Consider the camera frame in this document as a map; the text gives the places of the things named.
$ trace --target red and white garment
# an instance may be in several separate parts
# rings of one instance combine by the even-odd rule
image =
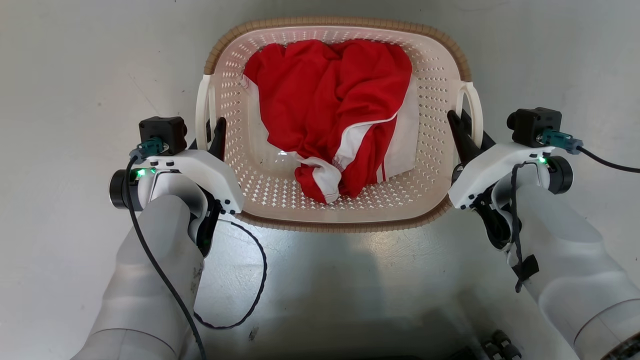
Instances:
[[[417,89],[397,45],[271,44],[249,59],[243,85],[259,102],[268,142],[301,163],[295,175],[306,196],[355,197],[414,167]]]

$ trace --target red cloth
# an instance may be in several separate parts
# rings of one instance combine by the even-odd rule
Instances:
[[[244,69],[259,89],[268,142],[304,159],[333,163],[342,172],[340,193],[351,197],[378,182],[376,171],[394,133],[411,73],[411,61],[401,47],[367,40],[271,44],[255,53]],[[367,122],[379,123],[365,127],[364,137],[351,131],[350,126]],[[327,193],[314,179],[315,169],[302,164],[296,179],[305,195],[326,202]]]

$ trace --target woven brown rim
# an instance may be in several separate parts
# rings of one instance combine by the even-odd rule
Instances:
[[[253,30],[286,28],[289,26],[358,26],[361,28],[395,30],[423,35],[442,44],[453,56],[454,61],[458,66],[458,71],[460,72],[460,79],[462,81],[471,81],[471,70],[469,69],[467,57],[462,53],[460,46],[458,46],[447,34],[436,28],[395,20],[329,16],[279,17],[277,19],[250,21],[240,26],[236,26],[228,33],[224,34],[224,36],[218,40],[218,43],[213,47],[213,49],[211,49],[209,58],[207,59],[207,63],[204,67],[204,74],[213,74],[216,64],[220,58],[220,54],[222,54],[227,46],[237,37]],[[314,233],[370,233],[375,231],[403,230],[419,227],[439,218],[449,208],[451,208],[451,206],[451,201],[447,195],[435,208],[419,217],[378,223],[315,224],[310,222],[273,220],[257,217],[245,211],[235,215],[235,217],[238,220],[254,226],[278,230],[310,231]]]

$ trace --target beige plastic basket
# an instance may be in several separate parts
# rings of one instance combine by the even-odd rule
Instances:
[[[302,194],[294,178],[297,161],[266,141],[267,132],[241,86],[249,57],[272,43],[317,39],[325,43],[362,38],[398,44],[413,63],[420,126],[415,168],[367,186],[354,198],[320,204]],[[225,162],[246,196],[236,217],[253,225],[295,231],[353,233],[407,229],[426,224],[450,207],[447,192],[454,142],[446,114],[461,110],[466,94],[474,141],[482,138],[482,111],[467,59],[445,33],[406,22],[352,17],[298,17],[248,22],[214,46],[196,104],[196,137],[205,143],[205,120],[227,119]]]

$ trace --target white basket handle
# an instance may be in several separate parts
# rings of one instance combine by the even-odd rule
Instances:
[[[480,98],[478,92],[474,88],[474,84],[469,82],[462,82],[460,90],[458,90],[458,102],[456,103],[456,114],[458,117],[462,116],[462,100],[466,95],[469,100],[469,107],[471,107],[471,140],[474,141],[476,146],[480,147],[483,137],[483,118],[482,118],[482,106],[480,105]]]
[[[211,75],[203,75],[196,98],[196,144],[198,150],[207,150],[207,115],[216,119],[216,91],[212,86]]]

